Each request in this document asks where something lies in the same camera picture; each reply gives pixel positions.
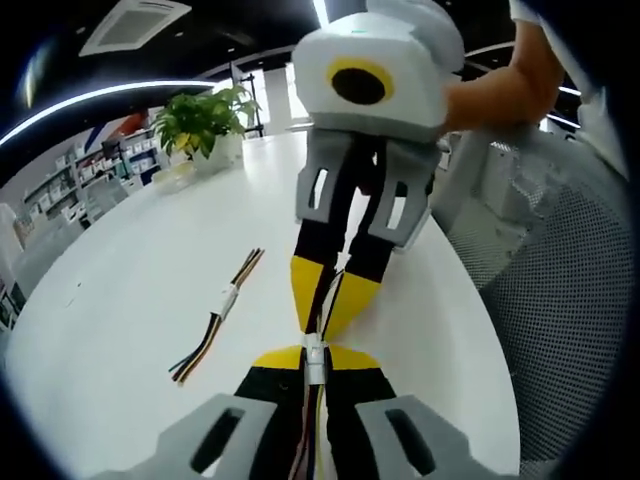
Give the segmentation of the person's right hand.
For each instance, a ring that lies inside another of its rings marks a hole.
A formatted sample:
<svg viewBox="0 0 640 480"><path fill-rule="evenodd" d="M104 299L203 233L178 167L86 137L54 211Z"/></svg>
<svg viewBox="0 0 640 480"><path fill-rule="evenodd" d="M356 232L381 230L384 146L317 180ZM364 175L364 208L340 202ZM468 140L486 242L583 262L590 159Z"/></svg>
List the person's right hand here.
<svg viewBox="0 0 640 480"><path fill-rule="evenodd" d="M524 122L528 116L526 79L511 66L475 80L451 83L444 93L444 132L506 127Z"/></svg>

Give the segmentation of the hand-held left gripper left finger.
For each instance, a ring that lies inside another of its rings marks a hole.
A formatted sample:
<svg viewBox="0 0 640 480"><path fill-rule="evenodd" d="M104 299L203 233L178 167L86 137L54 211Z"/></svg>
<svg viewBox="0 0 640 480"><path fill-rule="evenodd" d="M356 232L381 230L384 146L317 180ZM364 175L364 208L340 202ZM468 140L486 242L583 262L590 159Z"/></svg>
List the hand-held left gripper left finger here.
<svg viewBox="0 0 640 480"><path fill-rule="evenodd" d="M302 434L303 348L267 352L233 395L219 393L163 431L154 454L96 479L287 479Z"/></svg>

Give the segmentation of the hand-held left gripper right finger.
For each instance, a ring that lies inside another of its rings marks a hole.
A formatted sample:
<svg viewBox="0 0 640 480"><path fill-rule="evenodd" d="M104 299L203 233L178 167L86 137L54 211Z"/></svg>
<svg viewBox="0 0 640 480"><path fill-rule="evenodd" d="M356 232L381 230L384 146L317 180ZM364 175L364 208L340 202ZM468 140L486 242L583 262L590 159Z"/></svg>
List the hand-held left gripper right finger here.
<svg viewBox="0 0 640 480"><path fill-rule="evenodd" d="M328 347L327 437L339 479L510 479L414 395L397 395L370 355Z"/></svg>

